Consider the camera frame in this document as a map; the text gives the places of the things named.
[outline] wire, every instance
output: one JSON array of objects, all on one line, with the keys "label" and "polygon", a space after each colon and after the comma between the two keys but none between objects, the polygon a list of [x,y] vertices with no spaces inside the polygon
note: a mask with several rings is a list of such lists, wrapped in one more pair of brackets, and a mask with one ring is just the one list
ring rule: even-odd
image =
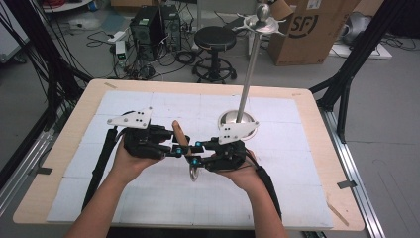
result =
[{"label": "wire", "polygon": [[34,9],[38,12],[38,14],[40,15],[40,16],[42,16],[43,17],[43,19],[44,19],[44,21],[45,22],[47,22],[47,23],[49,23],[49,26],[50,26],[50,28],[52,29],[52,32],[53,32],[53,35],[55,35],[55,38],[58,40],[58,42],[59,42],[59,44],[61,45],[61,47],[65,50],[64,51],[64,53],[65,53],[65,55],[67,56],[67,54],[68,54],[68,57],[67,57],[67,60],[69,61],[69,62],[72,62],[73,63],[73,65],[72,66],[74,66],[75,68],[77,68],[77,65],[76,65],[76,63],[84,70],[84,72],[86,72],[87,73],[87,75],[88,76],[90,76],[91,78],[93,78],[93,76],[92,76],[92,74],[90,74],[88,71],[87,71],[87,69],[77,60],[77,58],[71,53],[71,50],[69,49],[69,46],[68,46],[68,44],[67,44],[67,41],[66,41],[66,39],[65,39],[65,37],[64,37],[64,33],[62,32],[62,30],[61,30],[61,28],[60,28],[60,23],[58,22],[58,20],[57,19],[55,19],[55,23],[56,23],[56,25],[57,25],[57,27],[58,27],[58,29],[59,29],[59,31],[60,31],[60,33],[61,33],[61,36],[58,36],[57,35],[57,33],[55,32],[55,30],[54,30],[54,28],[53,28],[53,25],[52,25],[52,23],[51,23],[51,21],[49,20],[49,19],[47,19],[47,17],[45,16],[45,14],[44,14],[44,12],[42,12],[41,11],[41,9],[39,9],[38,7],[37,7],[37,5],[36,4],[34,4],[34,2],[32,2],[32,6],[34,7]]},{"label": "wire", "polygon": [[110,44],[108,42],[104,42],[104,41],[101,41],[101,40],[98,40],[98,39],[91,38],[91,37],[96,36],[96,35],[101,34],[101,33],[105,34],[106,36],[108,36],[110,38],[114,38],[113,35],[107,34],[104,31],[99,31],[99,32],[92,33],[89,36],[87,36],[87,39],[89,39],[90,42],[86,43],[86,46],[87,47],[90,47],[90,48],[95,48],[95,47],[102,46],[102,44],[113,45],[113,44]]},{"label": "wire", "polygon": [[[66,101],[69,106],[71,107],[75,106],[75,99],[77,98],[77,95],[79,95],[79,93],[82,91],[77,81],[76,80],[72,81],[72,77],[73,77],[72,71],[74,70],[73,66],[75,66],[75,63],[78,61],[71,54],[68,48],[68,44],[66,43],[65,39],[62,39],[62,40],[60,39],[64,35],[64,33],[61,30],[59,23],[57,23],[58,29],[53,27],[51,22],[49,20],[46,20],[44,11],[42,11],[42,9],[33,1],[31,1],[29,4],[27,3],[27,5],[25,4],[22,5],[21,8],[23,9],[23,11],[27,11],[28,15],[19,16],[18,21],[22,22],[25,25],[28,25],[28,23],[30,23],[32,20],[41,22],[42,19],[34,19],[34,17],[44,18],[44,22],[48,23],[53,30],[53,32],[50,32],[50,35],[56,36],[57,41],[59,42],[61,48],[63,49],[62,52],[64,53],[67,59],[67,62],[64,62],[64,59],[58,53],[58,51],[56,51],[59,57],[58,60],[44,59],[42,57],[42,56],[49,56],[53,54],[53,53],[49,54],[49,52],[47,52],[50,47],[45,46],[45,44],[43,45],[42,39],[45,38],[45,35],[44,34],[36,35],[38,31],[48,33],[48,30],[46,29],[44,25],[40,25],[37,23],[37,24],[34,24],[33,28],[30,28],[28,30],[29,35],[35,36],[35,39],[32,39],[32,40],[34,40],[34,42],[38,44],[36,47],[36,50],[33,51],[30,45],[27,44],[19,36],[19,34],[13,29],[13,26],[10,22],[10,19],[7,13],[5,12],[5,15],[0,14],[1,23],[5,26],[6,30],[12,35],[12,37],[18,42],[21,48],[25,51],[25,53],[28,56],[28,59],[31,61],[34,67],[34,70],[40,81],[40,85],[48,100],[49,110],[51,112],[51,117],[49,117],[49,122],[46,127],[46,128],[49,128],[54,123],[56,123],[55,113],[56,113],[56,109],[60,106],[61,102]],[[17,9],[14,7],[14,9],[12,9],[11,12],[13,13],[16,10]],[[48,89],[45,89],[45,84],[43,83],[43,81],[45,81],[48,84],[49,86]]]},{"label": "wire", "polygon": [[[411,40],[412,46],[405,47],[404,43],[402,41],[400,41],[400,39]],[[400,48],[400,49],[403,49],[405,51],[410,51],[410,52],[411,51],[412,52],[420,51],[420,48],[417,48],[416,42],[412,38],[398,38],[394,35],[387,34],[382,38],[382,40],[380,42],[384,45],[389,45],[389,46],[394,47],[394,48]]]},{"label": "wire", "polygon": [[260,165],[259,165],[259,163],[257,163],[257,160],[256,160],[256,158],[253,156],[253,153],[251,153],[251,151],[250,150],[248,150],[247,148],[245,148],[245,150],[246,150],[246,154],[247,154],[247,157],[248,158],[250,158],[250,160],[254,163],[254,165],[258,168]]},{"label": "wire", "polygon": [[175,60],[185,65],[189,65],[189,64],[195,63],[196,56],[197,56],[197,53],[195,52],[178,52],[175,55]]},{"label": "wire", "polygon": [[222,22],[223,22],[224,25],[228,25],[228,23],[225,22],[225,20],[216,11],[214,11],[214,14],[216,14],[216,16],[219,17],[220,20],[222,20]]},{"label": "wire", "polygon": [[192,30],[192,22],[194,22],[194,16],[189,11],[188,3],[186,4],[186,10],[188,11],[189,15],[191,16],[191,22],[189,22],[189,31],[191,32],[191,30]]},{"label": "wire", "polygon": [[237,168],[237,169],[233,169],[233,170],[219,170],[219,171],[217,171],[217,173],[222,173],[222,172],[233,172],[233,171],[238,171],[238,170],[241,170],[241,169],[244,169],[244,168],[248,168],[248,167],[252,167],[252,166],[251,166],[251,165],[249,165],[249,166],[239,167],[239,168]]},{"label": "wire", "polygon": [[3,9],[3,12],[6,14],[6,18],[5,18],[5,22],[7,22],[7,24],[9,25],[9,26],[12,26],[12,22],[10,21],[10,18],[9,18],[9,15],[6,13],[6,9],[4,8],[4,6],[3,6],[3,3],[2,2],[0,2],[0,6],[1,6],[1,8]]},{"label": "wire", "polygon": [[159,75],[165,75],[165,74],[173,73],[173,72],[179,71],[179,70],[181,70],[181,69],[183,69],[185,67],[186,67],[186,64],[184,64],[182,67],[180,67],[178,69],[175,69],[175,70],[172,70],[172,71],[168,71],[168,72],[163,72],[163,73],[160,73]]}]

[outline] round metal base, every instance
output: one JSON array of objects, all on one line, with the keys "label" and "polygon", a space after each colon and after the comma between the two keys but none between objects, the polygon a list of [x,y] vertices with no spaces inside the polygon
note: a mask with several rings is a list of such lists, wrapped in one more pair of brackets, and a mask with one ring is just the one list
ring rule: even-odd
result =
[{"label": "round metal base", "polygon": [[[217,122],[217,126],[219,128],[221,128],[222,125],[224,125],[224,124],[236,123],[237,117],[238,117],[238,110],[227,111],[219,117],[219,120]],[[247,112],[244,112],[243,116],[242,116],[241,123],[247,123],[247,122],[256,122],[256,120],[254,119],[254,117],[252,115],[248,114]],[[256,132],[257,132],[257,128],[254,131],[250,132],[250,134],[248,134],[248,136],[242,138],[242,140],[246,141],[246,140],[249,140],[249,139],[253,138],[253,136],[256,134]]]}]

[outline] electronic equipment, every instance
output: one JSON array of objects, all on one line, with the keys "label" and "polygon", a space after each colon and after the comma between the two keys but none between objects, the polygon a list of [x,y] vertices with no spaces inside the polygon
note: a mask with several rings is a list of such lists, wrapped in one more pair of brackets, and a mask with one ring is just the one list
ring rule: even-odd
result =
[{"label": "electronic equipment", "polygon": [[126,55],[126,42],[125,41],[117,41],[115,43],[115,55],[118,59],[118,64],[121,67],[126,66],[127,55]]},{"label": "electronic equipment", "polygon": [[166,48],[169,51],[181,50],[180,18],[175,5],[163,5],[160,7],[163,21],[163,31],[166,36]]},{"label": "electronic equipment", "polygon": [[370,17],[366,17],[360,12],[352,13],[344,26],[343,42],[346,45],[353,46],[364,33],[369,23]]},{"label": "electronic equipment", "polygon": [[142,6],[130,23],[140,60],[153,61],[158,56],[158,44],[164,33],[158,6]]}]

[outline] black strap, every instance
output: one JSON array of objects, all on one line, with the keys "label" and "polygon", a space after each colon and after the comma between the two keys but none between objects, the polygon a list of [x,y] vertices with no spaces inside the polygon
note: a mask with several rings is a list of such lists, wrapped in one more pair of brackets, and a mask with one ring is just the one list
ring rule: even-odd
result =
[{"label": "black strap", "polygon": [[266,187],[266,190],[268,191],[269,196],[271,197],[272,203],[274,203],[275,210],[278,213],[278,216],[281,218],[281,209],[280,204],[278,203],[277,194],[275,193],[274,185],[272,184],[271,177],[268,175],[266,170],[259,166],[256,169],[257,175],[259,175],[260,179],[262,180],[263,184]]},{"label": "black strap", "polygon": [[117,133],[117,129],[114,128],[109,129],[108,133],[106,134],[104,147],[102,148],[102,152],[99,156],[95,170],[93,170],[92,172],[92,180],[90,181],[89,187],[86,192],[86,196],[84,197],[82,210],[84,209],[84,207],[86,207],[87,203],[89,203],[90,199],[92,199],[93,195],[96,192],[96,189],[99,186],[99,183],[102,180],[106,164],[108,163],[112,150],[114,150],[114,147],[117,144],[117,141],[115,140],[115,138],[117,137]]}]

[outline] cardboard box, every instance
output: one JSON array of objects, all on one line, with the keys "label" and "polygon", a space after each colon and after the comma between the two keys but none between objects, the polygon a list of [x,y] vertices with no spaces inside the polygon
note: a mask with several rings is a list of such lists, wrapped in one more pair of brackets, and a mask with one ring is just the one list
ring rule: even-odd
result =
[{"label": "cardboard box", "polygon": [[158,4],[158,0],[111,0],[111,6],[113,7],[157,6]]},{"label": "cardboard box", "polygon": [[268,54],[275,65],[322,63],[361,0],[285,0],[294,9],[279,34],[271,35]]},{"label": "cardboard box", "polygon": [[373,17],[383,0],[362,0],[355,8],[355,12],[360,12],[365,16]]}]

